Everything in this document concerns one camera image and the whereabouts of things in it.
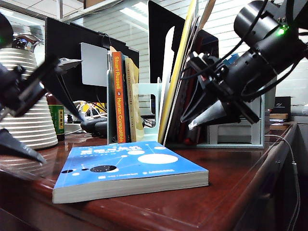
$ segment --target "reddish-brown desk surface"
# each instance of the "reddish-brown desk surface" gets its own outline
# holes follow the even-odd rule
[[[291,123],[286,130],[271,133],[291,140],[295,127]],[[262,193],[266,193],[263,186],[269,175],[277,179],[288,148],[284,142],[273,143],[276,138],[268,141],[265,149],[175,149],[209,169],[208,187],[54,205],[52,189],[70,149],[105,144],[100,138],[71,135],[56,147],[40,151],[48,160],[43,166],[17,157],[0,156],[2,170],[32,179],[22,180],[0,172],[0,217],[1,214],[12,216],[33,230],[230,230],[256,196],[266,196]]]

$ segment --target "white ribbed lamp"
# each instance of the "white ribbed lamp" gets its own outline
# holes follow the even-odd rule
[[[0,49],[0,63],[8,70],[23,66],[26,69],[23,78],[30,76],[37,67],[33,52],[17,48]],[[6,128],[13,137],[32,149],[48,148],[58,143],[45,96],[22,117],[7,115],[0,128]]]

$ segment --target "bottle label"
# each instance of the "bottle label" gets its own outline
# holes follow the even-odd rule
[[[63,105],[49,105],[56,135],[64,134],[64,107]]]

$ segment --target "computer monitor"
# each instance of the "computer monitor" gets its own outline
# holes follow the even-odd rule
[[[149,56],[150,56],[150,81],[157,82],[157,77],[162,78],[164,66],[165,41],[168,31],[174,26],[172,50],[174,59],[172,69],[180,46],[185,19],[165,9],[153,1],[148,1],[149,8]],[[199,31],[199,52],[208,52],[218,57],[218,38],[204,30]]]
[[[58,58],[81,59],[81,43],[106,49],[109,49],[111,44],[139,66],[139,52],[126,46],[124,42],[77,24],[66,24],[53,18],[46,18],[46,56],[55,54]],[[102,78],[107,78],[106,73],[102,73]],[[97,102],[99,99],[102,103],[107,102],[107,87],[83,84],[81,65],[69,69],[63,75],[63,82],[73,101]]]

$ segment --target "blue book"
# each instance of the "blue book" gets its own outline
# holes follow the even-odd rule
[[[52,201],[73,203],[207,185],[207,169],[155,141],[74,147]]]

